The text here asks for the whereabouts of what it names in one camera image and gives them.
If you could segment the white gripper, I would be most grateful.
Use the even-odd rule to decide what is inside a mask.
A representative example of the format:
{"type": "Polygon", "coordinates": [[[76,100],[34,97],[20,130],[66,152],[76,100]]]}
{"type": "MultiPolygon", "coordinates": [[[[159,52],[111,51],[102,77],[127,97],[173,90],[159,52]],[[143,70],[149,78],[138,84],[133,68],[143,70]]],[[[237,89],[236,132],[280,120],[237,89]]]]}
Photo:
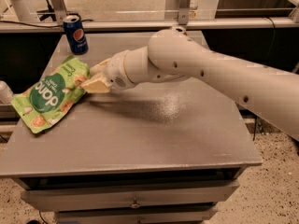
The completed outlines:
{"type": "Polygon", "coordinates": [[[81,84],[87,93],[109,93],[111,85],[114,90],[131,89],[135,84],[128,78],[124,68],[125,57],[128,50],[119,52],[90,68],[92,77],[81,84]]]}

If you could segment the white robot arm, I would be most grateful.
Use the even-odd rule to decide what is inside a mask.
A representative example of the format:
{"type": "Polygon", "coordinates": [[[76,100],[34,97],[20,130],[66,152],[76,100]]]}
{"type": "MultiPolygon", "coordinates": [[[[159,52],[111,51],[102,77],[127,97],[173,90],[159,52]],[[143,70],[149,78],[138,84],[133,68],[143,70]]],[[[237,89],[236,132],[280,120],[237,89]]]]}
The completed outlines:
{"type": "Polygon", "coordinates": [[[90,69],[88,93],[126,90],[144,82],[194,77],[299,140],[299,76],[203,47],[177,29],[148,45],[119,52],[90,69]]]}

